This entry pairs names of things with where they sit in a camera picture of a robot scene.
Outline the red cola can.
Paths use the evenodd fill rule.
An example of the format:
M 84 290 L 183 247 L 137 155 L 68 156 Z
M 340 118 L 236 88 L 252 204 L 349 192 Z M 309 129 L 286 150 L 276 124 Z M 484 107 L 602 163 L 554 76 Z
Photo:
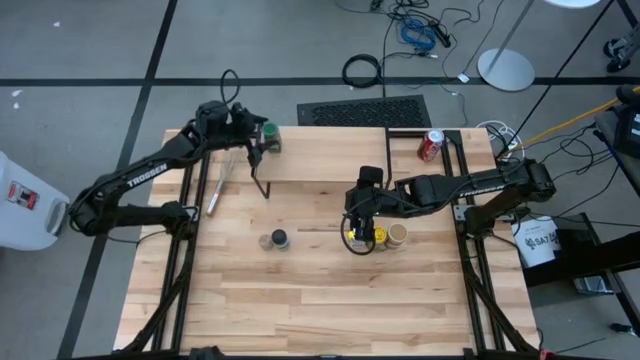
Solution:
M 424 162 L 432 161 L 439 153 L 445 142 L 445 135 L 442 130 L 428 130 L 418 147 L 417 155 Z

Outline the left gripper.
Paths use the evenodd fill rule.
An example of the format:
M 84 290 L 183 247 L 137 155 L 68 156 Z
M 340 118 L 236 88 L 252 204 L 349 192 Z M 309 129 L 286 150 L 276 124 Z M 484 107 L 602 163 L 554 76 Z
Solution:
M 265 152 L 262 128 L 268 121 L 266 117 L 251 113 L 239 102 L 233 104 L 230 110 L 231 135 L 230 148 L 244 147 L 247 150 L 247 160 L 252 168 L 257 168 Z

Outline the black perforated floor mat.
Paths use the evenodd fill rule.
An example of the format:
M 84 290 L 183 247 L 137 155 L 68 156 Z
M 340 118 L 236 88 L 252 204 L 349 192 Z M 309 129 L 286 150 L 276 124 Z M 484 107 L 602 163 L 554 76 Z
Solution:
M 429 128 L 422 95 L 304 103 L 297 105 L 299 126 Z

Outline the black power strip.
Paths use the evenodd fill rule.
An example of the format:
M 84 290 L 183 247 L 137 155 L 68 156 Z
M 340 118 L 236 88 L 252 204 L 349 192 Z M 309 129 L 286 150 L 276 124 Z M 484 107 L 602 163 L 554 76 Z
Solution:
M 444 30 L 444 26 L 440 22 L 430 20 L 429 26 L 444 48 L 450 48 L 452 46 L 450 35 Z

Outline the wooden shelf with black frame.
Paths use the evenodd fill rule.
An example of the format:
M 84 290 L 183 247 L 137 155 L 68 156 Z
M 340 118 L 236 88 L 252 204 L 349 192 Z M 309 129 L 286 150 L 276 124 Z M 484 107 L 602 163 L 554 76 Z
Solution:
M 282 126 L 280 136 L 281 151 L 266 152 L 243 180 L 273 201 L 344 193 L 355 185 L 362 166 L 387 163 L 383 128 Z

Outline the white trash bin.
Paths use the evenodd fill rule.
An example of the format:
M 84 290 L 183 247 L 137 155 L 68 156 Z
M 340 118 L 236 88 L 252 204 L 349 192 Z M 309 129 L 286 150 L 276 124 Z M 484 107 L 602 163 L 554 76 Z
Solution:
M 53 245 L 69 198 L 0 151 L 0 247 L 38 251 Z

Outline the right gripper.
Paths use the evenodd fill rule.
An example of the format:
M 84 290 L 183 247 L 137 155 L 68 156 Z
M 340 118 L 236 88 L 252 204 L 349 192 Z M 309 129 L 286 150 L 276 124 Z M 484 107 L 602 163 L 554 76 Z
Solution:
M 374 239 L 375 216 L 400 217 L 400 193 L 395 187 L 383 188 L 382 180 L 382 168 L 362 166 L 356 182 L 356 192 L 345 193 L 347 207 L 344 217 L 355 221 L 357 240 Z

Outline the white round disc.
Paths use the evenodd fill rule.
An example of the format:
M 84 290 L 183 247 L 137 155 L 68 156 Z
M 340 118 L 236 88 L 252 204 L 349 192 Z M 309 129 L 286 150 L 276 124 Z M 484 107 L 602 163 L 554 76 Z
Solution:
M 556 7 L 566 9 L 585 9 L 597 5 L 601 0 L 543 0 Z

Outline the tan lid furikake jar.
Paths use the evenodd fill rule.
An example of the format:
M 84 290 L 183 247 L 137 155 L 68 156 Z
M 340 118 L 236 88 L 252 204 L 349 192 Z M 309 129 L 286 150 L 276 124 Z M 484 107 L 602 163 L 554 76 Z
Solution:
M 391 224 L 387 228 L 387 241 L 385 243 L 388 249 L 397 249 L 404 244 L 408 238 L 407 228 L 400 223 Z

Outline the grey round-base pole stand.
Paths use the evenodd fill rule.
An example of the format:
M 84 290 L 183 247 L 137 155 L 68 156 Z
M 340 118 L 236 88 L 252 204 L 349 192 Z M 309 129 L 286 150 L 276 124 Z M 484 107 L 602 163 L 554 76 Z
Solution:
M 535 79 L 532 63 L 521 53 L 508 48 L 535 0 L 527 0 L 520 15 L 498 48 L 483 52 L 477 61 L 480 77 L 491 87 L 506 92 L 529 88 Z

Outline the green lid spice jar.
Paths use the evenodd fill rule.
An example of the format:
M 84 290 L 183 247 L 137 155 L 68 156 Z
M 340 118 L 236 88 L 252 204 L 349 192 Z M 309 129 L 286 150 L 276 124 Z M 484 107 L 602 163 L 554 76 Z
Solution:
M 264 143 L 270 153 L 282 151 L 282 139 L 277 124 L 266 123 L 262 128 Z

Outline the wheeled equipment base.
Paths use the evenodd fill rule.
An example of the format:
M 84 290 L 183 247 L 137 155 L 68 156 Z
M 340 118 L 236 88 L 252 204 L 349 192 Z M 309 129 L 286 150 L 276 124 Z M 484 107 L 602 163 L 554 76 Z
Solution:
M 607 73 L 617 73 L 631 64 L 631 59 L 640 45 L 627 38 L 614 38 L 603 46 L 603 53 L 609 59 Z

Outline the black metal floor stand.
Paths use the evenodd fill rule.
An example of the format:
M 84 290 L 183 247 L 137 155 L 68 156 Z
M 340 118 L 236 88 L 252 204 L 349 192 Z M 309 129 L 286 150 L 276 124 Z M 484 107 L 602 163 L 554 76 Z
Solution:
M 629 324 L 612 323 L 618 333 L 640 337 L 640 308 L 636 305 L 620 276 L 621 272 L 640 269 L 640 231 L 601 242 L 584 213 L 580 219 L 565 219 L 582 228 L 560 229 L 561 249 L 548 262 L 524 270 L 529 287 L 556 281 L 600 276 L 617 298 Z

